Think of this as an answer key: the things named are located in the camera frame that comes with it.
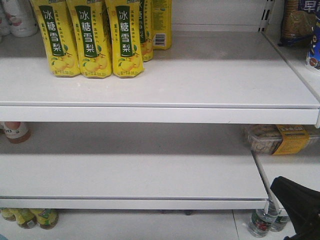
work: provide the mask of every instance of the drink bottle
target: drink bottle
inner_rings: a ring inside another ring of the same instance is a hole
[[[38,25],[28,0],[2,0],[11,33],[16,37],[29,37],[38,31]]]
[[[267,213],[264,209],[256,209],[252,212],[251,220],[248,224],[249,232],[256,238],[265,237],[272,224],[276,221],[278,214],[275,205],[269,200]]]

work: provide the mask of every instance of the packaged food box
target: packaged food box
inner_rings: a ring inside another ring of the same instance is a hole
[[[294,126],[288,125],[288,129],[294,129]],[[306,143],[302,149],[305,149],[320,139],[320,129],[313,125],[303,125],[308,133]],[[274,154],[283,143],[283,135],[275,124],[251,124],[244,127],[244,137],[251,146],[251,150],[260,154]]]

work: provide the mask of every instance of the yellow juice bottle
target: yellow juice bottle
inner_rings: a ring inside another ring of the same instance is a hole
[[[30,0],[51,72],[57,77],[80,74],[72,21],[65,0]]]
[[[112,74],[112,48],[104,0],[66,0],[73,22],[80,70],[86,78]]]
[[[139,29],[143,61],[147,62],[154,57],[152,0],[140,0]]]
[[[133,78],[144,71],[139,0],[105,0],[112,38],[113,74]]]
[[[167,50],[172,45],[172,0],[152,0],[153,49]]]

